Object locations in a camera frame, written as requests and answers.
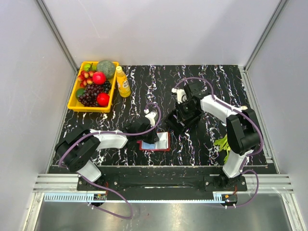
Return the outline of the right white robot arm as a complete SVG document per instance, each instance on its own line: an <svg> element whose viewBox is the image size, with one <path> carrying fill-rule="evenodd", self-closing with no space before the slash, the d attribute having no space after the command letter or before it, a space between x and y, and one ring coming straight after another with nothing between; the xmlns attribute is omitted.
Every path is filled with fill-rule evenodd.
<svg viewBox="0 0 308 231"><path fill-rule="evenodd" d="M171 92L177 97L177 123L188 124L209 113L226 124L227 142L231 150L219 185L226 191L231 190L236 185L235 177L242 172L244 161L263 144L254 110L231 106L209 91L201 90L197 83L187 84L183 89L173 88Z"/></svg>

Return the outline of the black card dispenser box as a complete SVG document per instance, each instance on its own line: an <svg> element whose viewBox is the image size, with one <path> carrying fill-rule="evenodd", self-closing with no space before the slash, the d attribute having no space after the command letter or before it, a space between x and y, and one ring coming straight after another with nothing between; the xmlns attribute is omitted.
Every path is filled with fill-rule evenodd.
<svg viewBox="0 0 308 231"><path fill-rule="evenodd" d="M196 112L190 118L183 119L177 110L174 109L166 116L164 122L175 134L181 134L192 126L195 126L200 121L202 115L203 113Z"/></svg>

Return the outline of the red leather card holder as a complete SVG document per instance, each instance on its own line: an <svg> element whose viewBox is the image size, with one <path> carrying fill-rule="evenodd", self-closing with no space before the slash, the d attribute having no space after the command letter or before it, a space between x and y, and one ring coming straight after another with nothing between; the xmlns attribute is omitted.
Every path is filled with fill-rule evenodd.
<svg viewBox="0 0 308 231"><path fill-rule="evenodd" d="M139 149L142 151L169 151L170 150L170 134L169 132L159 132L159 140L154 144L149 144L144 141L138 141Z"/></svg>

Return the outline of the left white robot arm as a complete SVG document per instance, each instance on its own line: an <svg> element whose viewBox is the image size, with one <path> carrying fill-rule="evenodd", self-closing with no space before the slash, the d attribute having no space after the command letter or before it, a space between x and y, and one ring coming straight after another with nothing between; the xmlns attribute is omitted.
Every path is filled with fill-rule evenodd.
<svg viewBox="0 0 308 231"><path fill-rule="evenodd" d="M60 158L59 167L85 177L93 190L99 190L104 178L91 161L93 153L101 149L121 149L130 141L158 141L154 126L159 118L158 112L145 110L144 117L137 118L123 130L99 131L80 126L56 144L54 150Z"/></svg>

